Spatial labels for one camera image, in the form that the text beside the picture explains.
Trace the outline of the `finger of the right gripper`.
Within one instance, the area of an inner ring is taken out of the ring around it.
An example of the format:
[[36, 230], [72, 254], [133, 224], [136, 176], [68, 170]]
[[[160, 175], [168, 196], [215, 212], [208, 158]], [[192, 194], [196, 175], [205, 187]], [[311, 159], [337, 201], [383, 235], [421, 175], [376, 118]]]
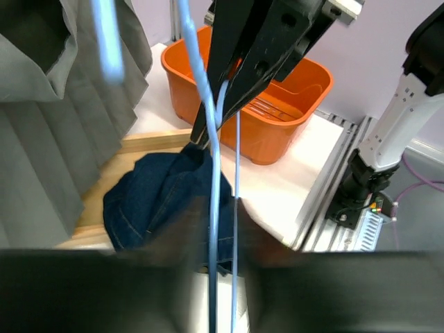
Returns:
[[228, 82], [217, 129], [271, 81], [270, 62], [254, 50], [254, 43], [272, 4], [272, 1], [213, 1], [208, 8], [213, 20], [207, 77], [215, 99], [219, 98], [222, 84]]

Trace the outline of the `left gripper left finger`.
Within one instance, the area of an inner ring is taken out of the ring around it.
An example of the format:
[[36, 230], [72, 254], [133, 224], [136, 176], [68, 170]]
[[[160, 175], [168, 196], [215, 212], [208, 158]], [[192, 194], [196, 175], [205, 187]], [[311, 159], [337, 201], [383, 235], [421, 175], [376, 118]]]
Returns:
[[206, 204], [137, 250], [2, 250], [1, 331], [188, 332]]

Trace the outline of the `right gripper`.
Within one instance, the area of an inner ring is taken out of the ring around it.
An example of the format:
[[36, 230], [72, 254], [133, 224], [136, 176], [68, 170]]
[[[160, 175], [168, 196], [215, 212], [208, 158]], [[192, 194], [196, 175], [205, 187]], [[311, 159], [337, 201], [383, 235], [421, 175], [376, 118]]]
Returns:
[[217, 1], [216, 83], [228, 80], [223, 120], [272, 80], [282, 82], [334, 22], [351, 25], [365, 1]]

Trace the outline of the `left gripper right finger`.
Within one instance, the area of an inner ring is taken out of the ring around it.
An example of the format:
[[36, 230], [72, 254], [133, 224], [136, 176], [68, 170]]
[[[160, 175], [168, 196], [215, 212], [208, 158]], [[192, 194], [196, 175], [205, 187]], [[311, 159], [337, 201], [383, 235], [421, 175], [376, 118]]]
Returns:
[[294, 251], [239, 205], [251, 332], [442, 332], [443, 255]]

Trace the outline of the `grey pleated skirt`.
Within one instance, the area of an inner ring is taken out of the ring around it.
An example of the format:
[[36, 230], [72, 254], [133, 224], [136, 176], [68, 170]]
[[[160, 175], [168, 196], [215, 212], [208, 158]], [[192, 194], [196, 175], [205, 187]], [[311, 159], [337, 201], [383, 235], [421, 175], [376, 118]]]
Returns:
[[116, 3], [125, 78], [101, 71], [88, 1], [1, 2], [1, 247], [51, 247], [120, 149], [152, 53], [133, 4]]

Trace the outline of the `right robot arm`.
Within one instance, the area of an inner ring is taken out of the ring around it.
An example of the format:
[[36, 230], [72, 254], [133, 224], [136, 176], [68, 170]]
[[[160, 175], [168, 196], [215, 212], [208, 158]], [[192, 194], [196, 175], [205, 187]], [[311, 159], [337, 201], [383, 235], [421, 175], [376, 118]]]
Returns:
[[[203, 62], [196, 30], [180, 1], [180, 21], [201, 98], [191, 132], [215, 146], [218, 129], [272, 80], [284, 80], [334, 22], [351, 24], [362, 1], [214, 1], [210, 56]], [[405, 148], [443, 107], [443, 8], [411, 34], [398, 88], [372, 133], [353, 150], [326, 217], [354, 228], [370, 194], [388, 187]]]

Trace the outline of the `dark blue denim skirt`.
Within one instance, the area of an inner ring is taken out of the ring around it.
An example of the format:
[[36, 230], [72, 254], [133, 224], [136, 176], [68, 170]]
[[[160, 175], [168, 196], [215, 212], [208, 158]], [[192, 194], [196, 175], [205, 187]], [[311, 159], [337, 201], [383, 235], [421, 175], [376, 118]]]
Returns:
[[193, 199], [209, 198], [212, 156], [195, 144], [140, 161], [103, 197], [103, 222], [116, 251], [147, 244]]

